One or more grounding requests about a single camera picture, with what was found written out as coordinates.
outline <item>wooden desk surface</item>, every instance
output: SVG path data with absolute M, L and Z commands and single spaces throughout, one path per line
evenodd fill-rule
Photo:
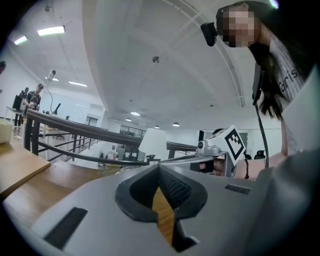
M 17 141 L 0 144 L 0 202 L 27 180 L 50 166 Z
M 47 209 L 81 185 L 103 177 L 101 173 L 58 161 L 17 188 L 4 200 L 3 206 L 11 216 L 31 227 Z M 152 209 L 158 213 L 160 232 L 171 244 L 174 212 L 160 189 L 154 196 Z

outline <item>lamp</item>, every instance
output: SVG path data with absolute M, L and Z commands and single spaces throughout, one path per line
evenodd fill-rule
M 139 146 L 139 150 L 161 158 L 167 152 L 167 134 L 164 130 L 149 128 Z
M 58 108 L 60 107 L 61 103 L 58 104 L 58 106 L 56 107 L 56 109 L 52 112 L 53 115 L 57 115 L 58 114 Z

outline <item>ceiling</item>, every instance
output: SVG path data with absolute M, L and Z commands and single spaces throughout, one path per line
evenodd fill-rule
M 233 2 L 96 0 L 94 19 L 85 19 L 84 4 L 85 47 L 90 65 L 96 65 L 97 90 L 112 118 L 131 117 L 135 124 L 142 120 L 150 127 L 164 127 L 201 109 L 245 106 L 254 69 L 238 66 L 254 64 L 249 50 L 229 52 L 220 39 L 209 47 L 200 29 L 215 21 L 214 10 Z M 94 39 L 91 34 L 87 41 L 87 31 L 92 30 Z M 159 63 L 153 63 L 155 56 Z
M 209 47 L 200 29 L 215 22 L 218 8 L 234 2 L 43 0 L 10 35 L 26 35 L 28 42 L 9 46 L 40 79 L 55 69 L 55 86 L 99 97 L 92 103 L 103 104 L 111 118 L 164 128 L 201 110 L 251 104 L 250 51 L 229 48 L 219 38 Z M 37 34 L 61 25 L 64 34 Z M 153 63 L 155 56 L 159 63 Z

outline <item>ceiling light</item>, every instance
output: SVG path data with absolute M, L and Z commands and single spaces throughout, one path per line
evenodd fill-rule
M 53 81 L 59 81 L 58 79 L 56 79 L 56 78 L 52 78 L 52 80 Z
M 69 83 L 70 83 L 70 84 L 73 84 L 73 85 L 77 85 L 77 86 L 84 86 L 84 87 L 88 87 L 88 86 L 86 86 L 86 85 L 85 85 L 85 84 L 83 84 L 83 83 L 71 82 L 71 81 L 69 81 Z
M 45 29 L 38 30 L 39 36 L 51 35 L 51 34 L 61 34 L 64 33 L 65 26 L 54 26 Z
M 131 112 L 131 115 L 134 115 L 134 116 L 140 116 L 140 114 L 139 114 L 139 113 L 137 113 L 137 112 Z
M 154 56 L 154 57 L 152 58 L 152 62 L 153 62 L 153 63 L 159 63 L 159 62 L 160 62 L 160 58 L 159 58 L 158 56 Z
M 269 0 L 269 2 L 274 8 L 279 8 L 279 3 L 276 0 Z
M 15 43 L 15 45 L 18 45 L 18 44 L 21 44 L 21 43 L 23 43 L 23 42 L 25 42 L 25 41 L 27 41 L 27 40 L 28 40 L 28 39 L 27 39 L 26 36 L 24 35 L 24 36 L 20 37 L 19 39 L 15 40 L 14 43 Z

